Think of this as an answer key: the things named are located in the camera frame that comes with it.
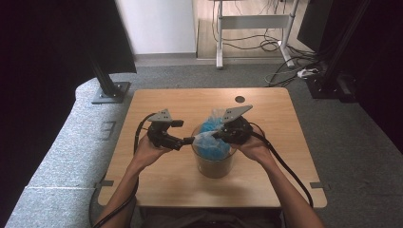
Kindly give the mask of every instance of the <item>wooden table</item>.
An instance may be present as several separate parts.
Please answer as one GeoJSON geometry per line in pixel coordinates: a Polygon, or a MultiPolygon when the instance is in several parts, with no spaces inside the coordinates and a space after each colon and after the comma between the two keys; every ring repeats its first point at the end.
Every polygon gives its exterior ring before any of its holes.
{"type": "MultiPolygon", "coordinates": [[[[178,138],[191,136],[204,122],[212,108],[253,105],[243,117],[260,125],[266,137],[285,162],[296,172],[310,191],[315,207],[326,206],[320,182],[296,112],[285,88],[198,88],[137,90],[128,110],[112,161],[106,174],[113,186],[104,186],[98,201],[105,205],[116,190],[132,158],[133,136],[139,122],[148,114],[168,108],[174,120],[184,120],[183,127],[169,128],[178,138]],[[245,98],[239,104],[237,96],[245,98]]],[[[167,207],[280,207],[274,189],[263,168],[236,152],[234,167],[221,179],[209,179],[196,165],[191,146],[182,147],[160,157],[140,175],[137,192],[139,206],[167,207]]],[[[291,183],[305,197],[291,175],[291,183]]]]}

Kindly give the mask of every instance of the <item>black cable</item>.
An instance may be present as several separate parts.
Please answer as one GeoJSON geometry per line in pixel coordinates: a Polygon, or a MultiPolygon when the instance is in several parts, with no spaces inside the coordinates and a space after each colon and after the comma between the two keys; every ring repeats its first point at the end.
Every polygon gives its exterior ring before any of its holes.
{"type": "MultiPolygon", "coordinates": [[[[136,153],[138,144],[139,144],[139,135],[140,132],[143,129],[143,125],[145,121],[148,120],[149,117],[155,115],[155,113],[151,113],[148,116],[146,116],[140,123],[139,126],[137,127],[136,130],[136,135],[134,136],[134,146],[133,146],[133,155],[136,153]]],[[[136,199],[136,192],[137,189],[139,188],[139,179],[137,179],[136,185],[134,186],[132,192],[130,193],[130,196],[125,200],[119,207],[117,207],[115,210],[113,210],[111,213],[109,213],[107,216],[102,218],[97,224],[95,224],[94,228],[99,228],[102,227],[105,223],[107,223],[109,220],[111,220],[113,217],[115,217],[118,213],[120,213],[127,205],[134,200],[134,205],[136,205],[137,199],[136,199]]]]}
{"type": "MultiPolygon", "coordinates": [[[[293,59],[305,59],[305,60],[309,60],[309,61],[314,61],[313,59],[310,59],[310,58],[303,58],[303,57],[299,57],[299,56],[290,58],[289,60],[285,61],[285,62],[276,70],[276,72],[273,74],[272,78],[271,78],[270,81],[268,82],[269,85],[267,85],[266,87],[272,87],[272,86],[277,86],[277,85],[278,85],[278,84],[275,84],[275,85],[274,85],[272,82],[274,81],[274,79],[276,78],[276,76],[278,75],[278,72],[282,69],[282,67],[284,67],[284,66],[287,64],[288,61],[291,61],[291,60],[293,60],[293,59]]],[[[313,63],[311,63],[311,64],[309,64],[309,65],[306,65],[305,67],[312,66],[312,65],[317,64],[317,63],[318,63],[318,61],[315,61],[315,62],[313,62],[313,63]]]]}
{"type": "Polygon", "coordinates": [[[314,208],[314,201],[312,200],[312,196],[309,193],[308,189],[305,187],[305,185],[302,183],[302,181],[299,179],[299,177],[297,176],[296,173],[294,173],[294,171],[287,165],[287,163],[285,163],[285,161],[281,158],[281,156],[278,154],[278,152],[276,151],[275,147],[263,136],[261,136],[260,134],[256,133],[256,132],[251,132],[251,135],[253,137],[256,137],[258,139],[260,139],[262,142],[265,143],[266,147],[272,152],[272,154],[276,157],[276,159],[278,160],[278,162],[282,165],[282,167],[284,167],[285,170],[287,170],[287,172],[294,178],[294,180],[296,180],[296,182],[298,183],[298,185],[300,186],[300,188],[304,191],[306,197],[308,198],[309,201],[309,205],[314,208]]]}

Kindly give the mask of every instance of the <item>wire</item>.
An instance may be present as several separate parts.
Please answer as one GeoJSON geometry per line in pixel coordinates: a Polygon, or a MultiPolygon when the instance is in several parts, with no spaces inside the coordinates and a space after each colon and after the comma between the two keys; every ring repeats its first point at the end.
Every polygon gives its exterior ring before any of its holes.
{"type": "Polygon", "coordinates": [[[266,147],[272,152],[272,154],[276,157],[276,159],[282,165],[282,167],[284,167],[284,169],[287,170],[287,172],[294,178],[294,180],[296,180],[296,182],[298,183],[298,185],[300,186],[300,188],[303,190],[303,192],[305,193],[306,197],[308,198],[309,205],[313,208],[314,207],[314,201],[313,201],[312,196],[309,193],[308,189],[305,187],[305,185],[299,179],[297,174],[287,165],[287,163],[278,154],[278,152],[276,151],[275,147],[265,137],[261,136],[260,134],[258,134],[256,132],[250,132],[250,133],[251,133],[251,135],[253,137],[258,138],[262,142],[265,143],[266,147]]]}
{"type": "MultiPolygon", "coordinates": [[[[136,153],[138,144],[139,144],[139,136],[140,136],[140,132],[143,129],[143,125],[145,123],[145,121],[151,117],[155,115],[155,113],[151,113],[148,116],[146,116],[139,124],[139,126],[137,127],[136,130],[136,135],[134,137],[134,146],[133,146],[133,155],[134,153],[136,153]]],[[[127,207],[127,205],[134,200],[134,205],[136,205],[137,199],[136,199],[136,192],[137,189],[139,188],[139,179],[137,179],[136,185],[134,186],[132,192],[130,193],[130,196],[127,198],[127,200],[125,200],[119,207],[117,207],[115,210],[113,210],[111,213],[109,213],[107,216],[105,216],[104,218],[102,218],[97,224],[95,224],[94,228],[98,228],[98,227],[102,227],[105,223],[107,223],[109,220],[111,220],[113,217],[115,217],[118,213],[120,213],[125,207],[127,207]]]]}
{"type": "Polygon", "coordinates": [[[279,74],[286,74],[286,73],[295,72],[295,71],[297,71],[297,70],[300,70],[300,69],[305,68],[305,67],[309,67],[309,66],[311,66],[311,65],[313,65],[313,64],[316,64],[316,63],[318,63],[318,61],[315,61],[314,59],[309,59],[309,58],[302,58],[302,57],[293,57],[293,58],[290,58],[289,60],[285,61],[285,62],[276,70],[275,73],[271,73],[271,74],[267,75],[266,77],[264,77],[264,81],[265,81],[266,83],[268,83],[268,85],[267,85],[266,87],[277,86],[278,84],[275,84],[275,85],[274,85],[274,84],[273,84],[273,81],[274,81],[274,79],[276,78],[276,76],[279,75],[279,74]],[[289,61],[294,60],[294,59],[304,59],[304,60],[312,61],[312,63],[311,63],[311,64],[308,64],[308,65],[305,65],[305,66],[301,66],[301,67],[295,68],[295,69],[293,69],[293,70],[288,70],[288,71],[284,71],[284,72],[279,72],[279,71],[282,69],[282,67],[284,67],[289,61]]]}

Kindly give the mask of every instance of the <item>metal bracket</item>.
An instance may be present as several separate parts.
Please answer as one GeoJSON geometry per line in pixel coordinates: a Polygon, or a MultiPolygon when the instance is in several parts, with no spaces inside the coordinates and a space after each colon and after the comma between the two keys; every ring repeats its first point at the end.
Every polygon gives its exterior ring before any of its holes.
{"type": "Polygon", "coordinates": [[[127,93],[128,88],[130,87],[129,82],[116,82],[113,83],[116,88],[116,94],[113,96],[108,96],[104,94],[101,88],[98,88],[98,91],[92,100],[94,105],[100,104],[120,104],[124,101],[125,94],[127,93]]]}
{"type": "Polygon", "coordinates": [[[222,116],[222,123],[230,123],[240,117],[243,113],[249,111],[253,106],[246,105],[240,107],[227,108],[225,114],[222,116]]]}
{"type": "Polygon", "coordinates": [[[169,113],[168,109],[164,109],[162,111],[157,112],[150,118],[148,118],[150,122],[163,122],[163,123],[171,123],[172,118],[171,114],[169,113]]]}

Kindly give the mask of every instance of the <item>cup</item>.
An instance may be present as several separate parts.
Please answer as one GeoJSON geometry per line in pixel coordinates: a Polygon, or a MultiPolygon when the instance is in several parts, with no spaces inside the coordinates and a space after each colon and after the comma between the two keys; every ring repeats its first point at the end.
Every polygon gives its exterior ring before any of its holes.
{"type": "MultiPolygon", "coordinates": [[[[196,127],[195,131],[193,132],[193,136],[200,133],[201,125],[196,127]]],[[[228,156],[223,160],[207,160],[201,157],[198,153],[198,147],[192,144],[192,149],[194,151],[196,164],[198,166],[199,171],[205,175],[207,178],[211,179],[219,179],[225,177],[231,171],[233,164],[234,164],[234,154],[237,151],[234,148],[230,148],[228,156]]]]}

